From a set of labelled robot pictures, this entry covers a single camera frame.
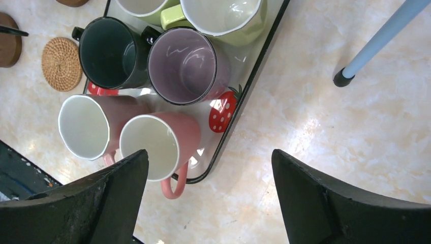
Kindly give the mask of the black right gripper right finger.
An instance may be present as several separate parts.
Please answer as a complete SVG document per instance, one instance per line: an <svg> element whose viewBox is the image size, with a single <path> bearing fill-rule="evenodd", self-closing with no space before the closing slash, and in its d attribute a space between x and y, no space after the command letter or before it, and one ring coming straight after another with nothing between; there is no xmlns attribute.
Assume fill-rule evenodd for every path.
<svg viewBox="0 0 431 244"><path fill-rule="evenodd" d="M348 184L275 149L271 164L290 243L430 243L430 205Z"/></svg>

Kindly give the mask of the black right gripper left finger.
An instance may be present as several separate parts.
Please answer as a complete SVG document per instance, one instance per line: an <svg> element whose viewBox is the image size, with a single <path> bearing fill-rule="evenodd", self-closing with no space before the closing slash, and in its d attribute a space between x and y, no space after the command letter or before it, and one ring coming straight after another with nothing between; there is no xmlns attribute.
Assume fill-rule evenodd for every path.
<svg viewBox="0 0 431 244"><path fill-rule="evenodd" d="M1 243L132 243L149 161L141 149L64 186L1 203Z"/></svg>

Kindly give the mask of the woven rattan coaster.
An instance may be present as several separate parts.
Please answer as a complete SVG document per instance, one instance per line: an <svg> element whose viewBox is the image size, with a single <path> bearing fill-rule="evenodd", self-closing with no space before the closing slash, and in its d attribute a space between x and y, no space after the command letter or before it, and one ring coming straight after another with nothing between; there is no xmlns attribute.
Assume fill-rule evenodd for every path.
<svg viewBox="0 0 431 244"><path fill-rule="evenodd" d="M41 68L47 83L59 92L73 90L81 81L78 45L64 37L51 39L43 48Z"/></svg>

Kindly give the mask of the dark green mug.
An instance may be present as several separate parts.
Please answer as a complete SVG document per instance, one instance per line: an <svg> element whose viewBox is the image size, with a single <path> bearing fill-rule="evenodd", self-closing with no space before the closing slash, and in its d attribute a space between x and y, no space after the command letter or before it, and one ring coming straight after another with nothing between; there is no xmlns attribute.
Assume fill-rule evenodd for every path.
<svg viewBox="0 0 431 244"><path fill-rule="evenodd" d="M124 22L100 17L86 28L74 27L79 60L86 77L103 89L150 86L147 59L150 44Z"/></svg>

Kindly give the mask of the dark brown wooden coaster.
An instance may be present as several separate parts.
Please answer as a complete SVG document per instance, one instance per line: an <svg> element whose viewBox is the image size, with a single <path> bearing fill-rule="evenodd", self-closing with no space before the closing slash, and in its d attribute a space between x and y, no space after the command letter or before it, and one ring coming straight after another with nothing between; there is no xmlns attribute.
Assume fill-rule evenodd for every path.
<svg viewBox="0 0 431 244"><path fill-rule="evenodd" d="M58 3L71 7L78 8L86 4L89 0L56 0Z"/></svg>

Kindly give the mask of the pale pink mug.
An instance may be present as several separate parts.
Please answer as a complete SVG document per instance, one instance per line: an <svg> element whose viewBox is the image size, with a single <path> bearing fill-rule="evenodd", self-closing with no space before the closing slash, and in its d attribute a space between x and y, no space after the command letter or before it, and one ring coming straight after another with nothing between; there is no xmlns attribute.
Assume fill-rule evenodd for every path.
<svg viewBox="0 0 431 244"><path fill-rule="evenodd" d="M145 102L132 96L72 95L61 106L58 130L73 155L90 161L103 158L110 166L124 125L150 112Z"/></svg>

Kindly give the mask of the white strawberry tray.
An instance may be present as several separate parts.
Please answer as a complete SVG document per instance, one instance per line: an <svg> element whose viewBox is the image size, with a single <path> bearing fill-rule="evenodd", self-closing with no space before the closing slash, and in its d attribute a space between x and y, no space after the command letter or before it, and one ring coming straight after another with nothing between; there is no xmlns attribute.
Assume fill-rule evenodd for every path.
<svg viewBox="0 0 431 244"><path fill-rule="evenodd" d="M228 88L214 100L176 106L164 101L152 88L109 91L95 86L90 80L86 81L83 93L129 95L146 101L153 112L177 111L194 117L200 124L202 137L197 152L189 160L186 183L201 182L217 165L218 158L240 117L241 107L247 102L247 94L252 91L258 79L260 68L265 62L265 56L288 4L289 1L268 1L265 28L261 36L251 44L243 47L219 44L228 55L231 80Z"/></svg>

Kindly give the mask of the purple mug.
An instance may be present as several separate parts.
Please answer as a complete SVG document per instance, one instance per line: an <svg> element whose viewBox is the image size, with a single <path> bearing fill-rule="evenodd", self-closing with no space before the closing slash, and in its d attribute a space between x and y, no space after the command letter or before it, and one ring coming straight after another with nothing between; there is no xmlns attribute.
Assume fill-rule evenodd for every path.
<svg viewBox="0 0 431 244"><path fill-rule="evenodd" d="M215 99L231 80L225 51L191 27L175 27L158 35L147 68L155 92L178 106Z"/></svg>

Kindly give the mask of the yellow-green mug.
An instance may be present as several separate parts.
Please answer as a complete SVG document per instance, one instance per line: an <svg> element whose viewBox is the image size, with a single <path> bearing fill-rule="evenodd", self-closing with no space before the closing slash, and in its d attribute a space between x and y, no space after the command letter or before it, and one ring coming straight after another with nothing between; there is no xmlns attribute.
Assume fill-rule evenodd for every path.
<svg viewBox="0 0 431 244"><path fill-rule="evenodd" d="M233 46L257 39L265 28L267 1L180 1L161 12L164 30L190 26Z"/></svg>

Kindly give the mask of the light green mug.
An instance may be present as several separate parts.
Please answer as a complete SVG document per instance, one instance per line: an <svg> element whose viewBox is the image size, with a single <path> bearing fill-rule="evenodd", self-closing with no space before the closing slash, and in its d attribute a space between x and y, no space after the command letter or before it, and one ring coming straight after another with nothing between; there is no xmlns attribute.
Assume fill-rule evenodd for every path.
<svg viewBox="0 0 431 244"><path fill-rule="evenodd" d="M178 5L180 0L117 0L116 2L129 15L160 27L161 12Z"/></svg>

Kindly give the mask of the light blue tripod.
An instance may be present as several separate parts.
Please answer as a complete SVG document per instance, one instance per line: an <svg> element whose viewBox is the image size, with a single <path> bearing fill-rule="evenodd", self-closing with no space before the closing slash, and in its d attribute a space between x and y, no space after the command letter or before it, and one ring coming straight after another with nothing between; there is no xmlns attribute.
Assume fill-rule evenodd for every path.
<svg viewBox="0 0 431 244"><path fill-rule="evenodd" d="M392 14L355 57L334 78L337 87L351 83L360 71L383 47L430 4L430 0L407 0Z"/></svg>

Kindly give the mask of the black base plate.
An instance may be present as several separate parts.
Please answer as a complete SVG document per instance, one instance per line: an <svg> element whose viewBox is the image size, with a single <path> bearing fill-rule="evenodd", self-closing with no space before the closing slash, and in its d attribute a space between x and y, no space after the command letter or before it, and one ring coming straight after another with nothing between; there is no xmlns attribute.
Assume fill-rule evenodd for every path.
<svg viewBox="0 0 431 244"><path fill-rule="evenodd" d="M1 201L25 200L62 184L1 141Z"/></svg>

